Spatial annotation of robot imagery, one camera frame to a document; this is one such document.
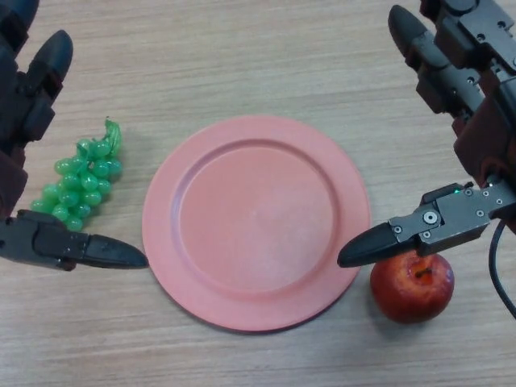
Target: grape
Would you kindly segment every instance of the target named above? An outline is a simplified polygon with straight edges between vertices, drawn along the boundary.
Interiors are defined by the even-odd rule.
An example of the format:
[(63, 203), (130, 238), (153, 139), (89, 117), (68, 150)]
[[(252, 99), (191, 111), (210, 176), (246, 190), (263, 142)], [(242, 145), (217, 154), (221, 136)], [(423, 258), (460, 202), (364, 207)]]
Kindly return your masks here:
[(95, 162), (91, 172), (93, 175), (99, 178), (108, 177), (110, 174), (110, 165), (107, 161), (98, 160)]
[(80, 168), (82, 168), (86, 163), (86, 159), (82, 156), (75, 155), (70, 159), (70, 164), (72, 165), (72, 171), (77, 172)]
[(81, 176), (81, 185), (86, 191), (95, 191), (98, 187), (98, 179), (93, 174), (86, 172)]
[(63, 176), (63, 187), (65, 189), (81, 189), (81, 179), (74, 173), (67, 173)]
[(73, 214), (81, 219), (88, 218), (91, 214), (91, 207), (86, 203), (79, 203), (73, 207)]
[(108, 161), (110, 166), (110, 175), (116, 176), (122, 173), (122, 163), (117, 159), (111, 159)]
[(57, 182), (57, 189), (59, 190), (59, 192), (66, 190), (65, 183), (63, 182), (63, 179), (61, 179), (61, 180), (59, 180)]
[(54, 170), (60, 175), (72, 172), (72, 164), (70, 159), (61, 159), (54, 164)]
[(82, 221), (79, 218), (71, 215), (66, 219), (66, 227), (69, 229), (69, 231), (78, 232), (82, 229)]
[(31, 203), (31, 210), (35, 212), (43, 212), (45, 214), (52, 213), (54, 205), (51, 202), (47, 202), (43, 199), (36, 199)]
[(111, 183), (108, 180), (99, 180), (98, 181), (98, 192), (102, 195), (108, 195), (111, 192)]
[(88, 150), (90, 144), (91, 144), (91, 140), (90, 139), (80, 139), (77, 142), (77, 145), (79, 145), (80, 147), (83, 147), (86, 150)]
[(56, 184), (46, 184), (43, 187), (43, 199), (47, 202), (57, 204), (59, 201), (59, 188)]
[(56, 218), (58, 218), (61, 222), (64, 222), (69, 217), (69, 211), (68, 211), (68, 208), (66, 208), (62, 204), (58, 204), (57, 206), (54, 207), (54, 210), (52, 211), (52, 215), (54, 215)]
[(63, 206), (73, 207), (79, 203), (79, 193), (74, 191), (61, 191), (59, 194), (59, 201)]
[(82, 193), (82, 201), (88, 206), (98, 206), (102, 202), (102, 195), (98, 191)]
[(105, 141), (104, 139), (101, 139), (100, 141), (97, 141), (92, 144), (91, 146), (91, 153), (94, 157), (101, 158), (106, 157), (111, 152), (111, 146), (110, 143)]

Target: fake fruit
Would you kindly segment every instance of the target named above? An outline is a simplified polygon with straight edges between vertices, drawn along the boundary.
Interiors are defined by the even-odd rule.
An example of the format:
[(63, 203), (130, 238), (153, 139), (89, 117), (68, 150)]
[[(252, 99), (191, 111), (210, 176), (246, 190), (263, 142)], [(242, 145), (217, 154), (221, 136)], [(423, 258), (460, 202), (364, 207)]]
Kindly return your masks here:
[(381, 312), (396, 323), (411, 324), (431, 320), (446, 309), (455, 276), (441, 255), (407, 252), (376, 263), (369, 282)]
[(70, 231), (80, 231), (92, 207), (108, 199), (111, 182), (122, 173), (118, 158), (121, 146), (120, 126), (106, 119), (102, 139), (80, 139), (75, 156), (54, 164), (61, 179), (43, 188), (41, 198), (31, 203), (31, 210), (53, 214)]

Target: screw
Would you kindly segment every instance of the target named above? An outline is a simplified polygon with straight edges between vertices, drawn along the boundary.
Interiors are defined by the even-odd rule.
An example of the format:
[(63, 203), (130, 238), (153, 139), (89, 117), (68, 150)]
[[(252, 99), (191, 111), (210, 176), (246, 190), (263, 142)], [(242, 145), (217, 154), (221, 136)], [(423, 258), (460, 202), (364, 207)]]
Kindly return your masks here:
[(437, 214), (432, 211), (425, 212), (425, 214), (422, 216), (422, 220), (424, 220), (427, 224), (435, 224), (437, 223)]

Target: black cable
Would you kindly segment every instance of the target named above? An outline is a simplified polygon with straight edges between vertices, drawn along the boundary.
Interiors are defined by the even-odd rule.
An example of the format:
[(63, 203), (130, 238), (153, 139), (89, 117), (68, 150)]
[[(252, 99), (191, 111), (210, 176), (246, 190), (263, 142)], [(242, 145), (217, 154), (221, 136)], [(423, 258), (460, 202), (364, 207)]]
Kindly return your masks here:
[(493, 234), (493, 239), (491, 239), (491, 246), (489, 248), (489, 274), (491, 276), (491, 281), (493, 282), (495, 290), (498, 292), (501, 300), (504, 305), (507, 307), (509, 312), (516, 318), (516, 306), (514, 306), (513, 302), (507, 296), (507, 293), (503, 289), (503, 286), (500, 283), (500, 279), (498, 278), (497, 273), (497, 249), (498, 242), (500, 242), (501, 233), (503, 232), (506, 224), (503, 221), (500, 221), (497, 229)]

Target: pink plate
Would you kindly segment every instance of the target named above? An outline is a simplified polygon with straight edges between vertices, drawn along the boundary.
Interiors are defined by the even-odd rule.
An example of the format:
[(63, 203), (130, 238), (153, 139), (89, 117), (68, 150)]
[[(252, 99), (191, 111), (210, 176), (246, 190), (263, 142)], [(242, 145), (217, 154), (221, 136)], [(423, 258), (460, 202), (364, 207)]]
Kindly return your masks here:
[(160, 166), (143, 241), (164, 290), (201, 320), (257, 332), (292, 327), (335, 302), (358, 268), (340, 248), (370, 227), (368, 197), (332, 140), (291, 119), (210, 126)]

